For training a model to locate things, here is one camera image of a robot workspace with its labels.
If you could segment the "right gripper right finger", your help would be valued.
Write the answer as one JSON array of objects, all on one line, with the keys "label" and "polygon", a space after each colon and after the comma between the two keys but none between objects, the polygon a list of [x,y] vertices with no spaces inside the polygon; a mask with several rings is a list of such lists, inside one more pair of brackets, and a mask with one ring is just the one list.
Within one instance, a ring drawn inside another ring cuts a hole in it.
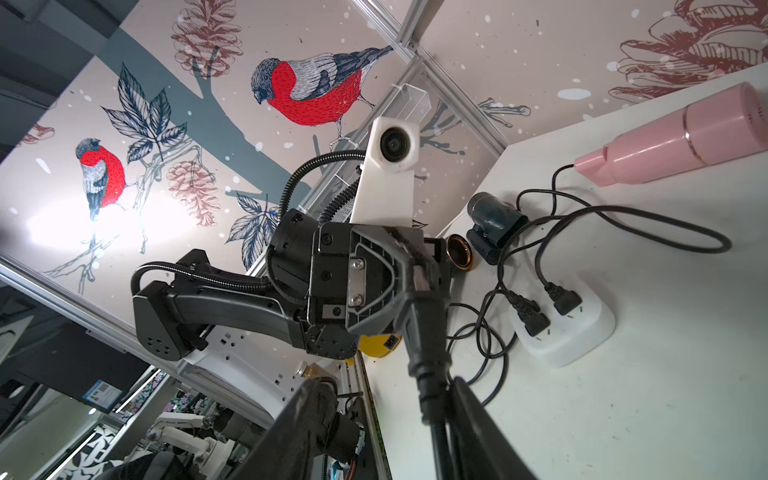
[{"label": "right gripper right finger", "polygon": [[449,388],[448,407],[455,479],[536,478],[461,377],[455,377]]}]

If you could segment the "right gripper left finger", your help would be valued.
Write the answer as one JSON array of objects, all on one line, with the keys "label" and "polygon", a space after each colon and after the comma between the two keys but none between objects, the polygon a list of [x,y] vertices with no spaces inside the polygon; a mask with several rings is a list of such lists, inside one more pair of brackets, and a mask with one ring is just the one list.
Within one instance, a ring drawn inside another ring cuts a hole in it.
[{"label": "right gripper left finger", "polygon": [[308,479],[336,411],[332,388],[305,381],[232,479]]}]

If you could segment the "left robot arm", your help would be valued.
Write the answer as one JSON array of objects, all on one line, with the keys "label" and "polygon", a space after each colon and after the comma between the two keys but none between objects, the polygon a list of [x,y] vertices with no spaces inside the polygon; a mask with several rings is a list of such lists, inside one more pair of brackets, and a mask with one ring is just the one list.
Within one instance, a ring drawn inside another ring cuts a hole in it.
[{"label": "left robot arm", "polygon": [[200,249],[176,263],[138,267],[130,288],[142,346],[180,360],[204,350],[204,332],[222,325],[347,360],[365,337],[395,346],[415,274],[424,274],[432,291],[445,294],[450,286],[445,241],[418,228],[320,223],[291,209],[268,248],[262,277],[215,268]]}]

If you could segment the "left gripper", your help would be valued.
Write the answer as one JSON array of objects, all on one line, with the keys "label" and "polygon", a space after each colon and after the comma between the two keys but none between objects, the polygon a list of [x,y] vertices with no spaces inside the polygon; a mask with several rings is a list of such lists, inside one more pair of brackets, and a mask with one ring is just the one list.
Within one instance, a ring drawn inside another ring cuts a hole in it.
[{"label": "left gripper", "polygon": [[311,249],[309,322],[340,326],[354,336],[393,333],[407,263],[416,291],[440,291],[440,267],[420,230],[322,224]]}]

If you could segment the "white power strip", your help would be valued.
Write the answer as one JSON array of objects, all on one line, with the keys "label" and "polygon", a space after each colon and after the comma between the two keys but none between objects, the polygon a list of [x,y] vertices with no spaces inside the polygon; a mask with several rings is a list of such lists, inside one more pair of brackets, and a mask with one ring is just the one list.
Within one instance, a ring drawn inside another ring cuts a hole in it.
[{"label": "white power strip", "polygon": [[585,271],[565,275],[556,283],[574,290],[582,303],[565,316],[560,315],[547,294],[532,280],[519,280],[514,283],[515,290],[538,303],[550,326],[533,336],[519,316],[512,313],[513,327],[523,348],[551,368],[566,366],[586,355],[606,341],[616,327],[613,311],[597,294]]}]

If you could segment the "pink blow dryer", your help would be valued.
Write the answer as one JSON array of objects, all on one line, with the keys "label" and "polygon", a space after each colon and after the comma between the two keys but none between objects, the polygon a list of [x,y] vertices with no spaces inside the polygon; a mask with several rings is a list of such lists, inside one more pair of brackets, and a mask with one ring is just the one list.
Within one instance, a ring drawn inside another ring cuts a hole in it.
[{"label": "pink blow dryer", "polygon": [[615,137],[574,161],[599,187],[637,185],[767,149],[767,108],[742,82]]}]

